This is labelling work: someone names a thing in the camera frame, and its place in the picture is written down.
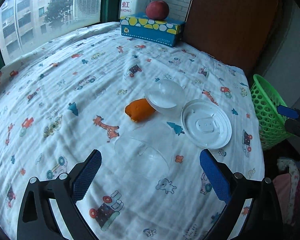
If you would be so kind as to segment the transparent plastic dome lid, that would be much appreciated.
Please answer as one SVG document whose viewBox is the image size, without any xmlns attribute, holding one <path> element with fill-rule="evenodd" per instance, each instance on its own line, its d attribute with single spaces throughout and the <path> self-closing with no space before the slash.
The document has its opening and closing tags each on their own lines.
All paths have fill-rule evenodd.
<svg viewBox="0 0 300 240">
<path fill-rule="evenodd" d="M 124 170 L 149 179 L 163 177 L 170 171 L 173 139 L 167 124 L 148 121 L 121 135 L 114 149 Z"/>
</svg>

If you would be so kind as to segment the white cartoon print bedsheet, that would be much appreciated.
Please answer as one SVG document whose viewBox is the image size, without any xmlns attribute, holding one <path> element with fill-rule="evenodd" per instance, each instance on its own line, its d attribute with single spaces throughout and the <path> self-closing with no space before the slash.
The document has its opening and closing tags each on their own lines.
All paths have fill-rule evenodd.
<svg viewBox="0 0 300 240">
<path fill-rule="evenodd" d="M 259 124 L 247 78 L 185 43 L 170 48 L 121 35 L 119 51 L 77 72 L 36 70 L 0 83 L 0 226 L 17 237 L 19 210 L 31 177 L 55 179 L 94 149 L 102 165 L 77 206 L 101 239 L 199 239 L 221 213 L 221 202 L 180 117 L 155 113 L 173 132 L 170 171 L 146 178 L 124 170 L 114 145 L 133 122 L 125 107 L 169 79 L 191 100 L 216 102 L 232 125 L 232 137 L 214 157 L 233 172 L 261 180 L 264 161 Z"/>
</svg>

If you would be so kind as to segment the green plastic mesh basket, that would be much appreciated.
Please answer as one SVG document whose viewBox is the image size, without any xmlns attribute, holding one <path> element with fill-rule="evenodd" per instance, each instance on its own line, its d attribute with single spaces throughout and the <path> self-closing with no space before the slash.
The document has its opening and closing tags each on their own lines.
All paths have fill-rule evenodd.
<svg viewBox="0 0 300 240">
<path fill-rule="evenodd" d="M 268 150 L 292 136 L 285 129 L 287 118 L 277 112 L 277 106 L 286 103 L 264 77 L 255 74 L 253 80 L 250 93 L 259 120 L 260 141 L 262 149 Z"/>
</svg>

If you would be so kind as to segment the orange peel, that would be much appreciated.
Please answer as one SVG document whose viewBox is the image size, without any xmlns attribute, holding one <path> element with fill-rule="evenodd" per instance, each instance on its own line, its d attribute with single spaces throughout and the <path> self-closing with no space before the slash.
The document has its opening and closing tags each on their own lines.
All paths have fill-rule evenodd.
<svg viewBox="0 0 300 240">
<path fill-rule="evenodd" d="M 155 113 L 155 109 L 146 99 L 138 99 L 125 107 L 125 113 L 133 122 L 142 122 Z"/>
</svg>

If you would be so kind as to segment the brown wooden headboard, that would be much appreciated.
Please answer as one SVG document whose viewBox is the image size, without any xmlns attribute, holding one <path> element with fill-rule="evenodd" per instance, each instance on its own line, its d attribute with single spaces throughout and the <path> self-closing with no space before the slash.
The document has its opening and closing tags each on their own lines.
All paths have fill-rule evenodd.
<svg viewBox="0 0 300 240">
<path fill-rule="evenodd" d="M 191 0 L 183 40 L 219 61 L 251 72 L 279 0 Z"/>
</svg>

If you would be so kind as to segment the green framed window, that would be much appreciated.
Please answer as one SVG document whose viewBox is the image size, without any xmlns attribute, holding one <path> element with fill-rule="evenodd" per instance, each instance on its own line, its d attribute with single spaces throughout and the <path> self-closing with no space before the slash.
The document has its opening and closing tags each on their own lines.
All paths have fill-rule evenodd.
<svg viewBox="0 0 300 240">
<path fill-rule="evenodd" d="M 0 0 L 0 83 L 117 53 L 121 0 Z"/>
</svg>

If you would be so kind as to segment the clear plastic dome cup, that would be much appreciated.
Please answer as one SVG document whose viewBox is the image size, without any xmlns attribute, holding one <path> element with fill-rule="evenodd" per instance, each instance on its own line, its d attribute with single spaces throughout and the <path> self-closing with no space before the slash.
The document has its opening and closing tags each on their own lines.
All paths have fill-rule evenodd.
<svg viewBox="0 0 300 240">
<path fill-rule="evenodd" d="M 179 117 L 185 104 L 184 89 L 169 79 L 156 81 L 145 91 L 145 99 L 159 113 Z"/>
</svg>

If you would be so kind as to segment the white plastic lid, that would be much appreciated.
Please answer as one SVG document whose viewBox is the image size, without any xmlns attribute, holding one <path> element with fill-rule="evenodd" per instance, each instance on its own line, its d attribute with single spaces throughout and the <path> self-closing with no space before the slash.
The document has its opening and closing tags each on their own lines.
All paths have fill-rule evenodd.
<svg viewBox="0 0 300 240">
<path fill-rule="evenodd" d="M 180 117 L 185 134 L 198 147 L 217 150 L 230 142 L 230 119 L 214 103 L 200 99 L 191 100 L 183 106 Z"/>
</svg>

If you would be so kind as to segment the pink floral cloth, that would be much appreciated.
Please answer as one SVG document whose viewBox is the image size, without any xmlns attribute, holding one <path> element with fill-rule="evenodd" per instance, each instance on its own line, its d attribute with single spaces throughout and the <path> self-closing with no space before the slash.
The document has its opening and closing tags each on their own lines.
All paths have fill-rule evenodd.
<svg viewBox="0 0 300 240">
<path fill-rule="evenodd" d="M 280 174 L 274 178 L 273 183 L 282 220 L 285 224 L 295 225 L 300 220 L 300 161 L 279 158 L 277 168 Z"/>
</svg>

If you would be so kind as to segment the blue yellow tissue box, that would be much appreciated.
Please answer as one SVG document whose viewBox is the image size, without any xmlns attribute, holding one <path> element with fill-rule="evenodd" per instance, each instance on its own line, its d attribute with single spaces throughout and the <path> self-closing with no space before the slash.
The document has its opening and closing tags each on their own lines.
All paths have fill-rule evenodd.
<svg viewBox="0 0 300 240">
<path fill-rule="evenodd" d="M 185 22 L 166 18 L 163 21 L 148 18 L 140 12 L 122 16 L 120 19 L 121 35 L 138 38 L 174 47 L 181 39 Z"/>
</svg>

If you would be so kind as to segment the red apple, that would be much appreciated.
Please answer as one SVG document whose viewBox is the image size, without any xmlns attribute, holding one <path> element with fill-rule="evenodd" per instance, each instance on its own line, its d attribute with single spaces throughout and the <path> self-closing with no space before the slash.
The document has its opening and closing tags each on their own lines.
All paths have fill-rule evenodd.
<svg viewBox="0 0 300 240">
<path fill-rule="evenodd" d="M 165 1 L 153 1 L 146 7 L 146 16 L 153 20 L 163 21 L 170 12 L 170 8 Z"/>
</svg>

